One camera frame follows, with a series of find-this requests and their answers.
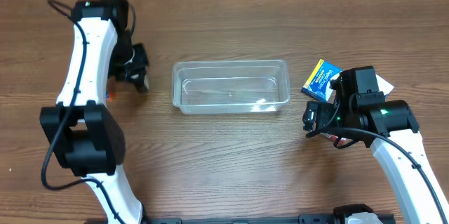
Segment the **white blue medicine box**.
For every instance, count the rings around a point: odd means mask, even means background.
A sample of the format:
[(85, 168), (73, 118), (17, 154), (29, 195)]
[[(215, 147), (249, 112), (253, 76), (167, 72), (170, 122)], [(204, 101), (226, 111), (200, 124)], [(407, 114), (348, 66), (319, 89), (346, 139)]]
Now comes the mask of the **white blue medicine box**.
[(376, 75), (376, 80), (379, 91), (383, 92), (384, 97), (386, 98), (394, 90), (394, 86), (378, 74)]

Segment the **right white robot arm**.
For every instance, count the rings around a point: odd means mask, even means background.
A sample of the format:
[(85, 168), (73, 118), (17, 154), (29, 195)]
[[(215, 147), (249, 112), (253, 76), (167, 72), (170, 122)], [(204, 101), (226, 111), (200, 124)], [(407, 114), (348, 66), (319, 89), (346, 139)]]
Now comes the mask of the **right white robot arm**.
[(307, 103), (302, 118), (307, 137), (334, 136), (340, 150), (363, 143), (382, 167), (405, 222), (447, 223), (448, 200), (407, 102), (386, 100), (372, 66), (340, 72), (330, 87), (334, 103)]

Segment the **orange bottle white cap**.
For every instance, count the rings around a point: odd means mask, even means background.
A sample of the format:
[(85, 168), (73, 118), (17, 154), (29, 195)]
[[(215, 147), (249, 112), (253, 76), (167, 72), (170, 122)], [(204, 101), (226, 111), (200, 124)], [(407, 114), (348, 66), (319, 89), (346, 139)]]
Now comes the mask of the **orange bottle white cap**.
[(112, 94), (109, 91), (106, 91), (106, 100), (111, 101), (112, 100)]

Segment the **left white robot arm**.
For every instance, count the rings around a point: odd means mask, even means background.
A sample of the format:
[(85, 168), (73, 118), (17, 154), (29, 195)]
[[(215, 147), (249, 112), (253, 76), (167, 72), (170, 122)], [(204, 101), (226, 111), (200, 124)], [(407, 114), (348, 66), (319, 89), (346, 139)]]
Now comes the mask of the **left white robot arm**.
[(107, 109), (110, 77), (149, 90), (149, 60), (143, 44), (133, 43), (136, 14), (127, 0), (80, 0), (73, 7), (48, 4), (74, 27), (74, 45), (64, 86), (39, 122), (49, 141), (41, 168), (48, 190), (87, 184), (107, 223), (146, 223), (143, 203), (134, 195), (123, 168), (126, 142)]

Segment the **blue yellow VapoDrops box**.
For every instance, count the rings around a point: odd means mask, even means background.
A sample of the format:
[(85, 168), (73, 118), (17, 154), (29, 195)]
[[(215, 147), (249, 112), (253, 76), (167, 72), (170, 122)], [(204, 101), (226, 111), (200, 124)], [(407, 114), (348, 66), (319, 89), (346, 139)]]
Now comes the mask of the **blue yellow VapoDrops box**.
[(339, 67), (320, 59), (304, 83), (301, 92), (318, 101), (328, 102), (334, 91), (330, 87), (330, 82), (336, 80), (341, 71)]

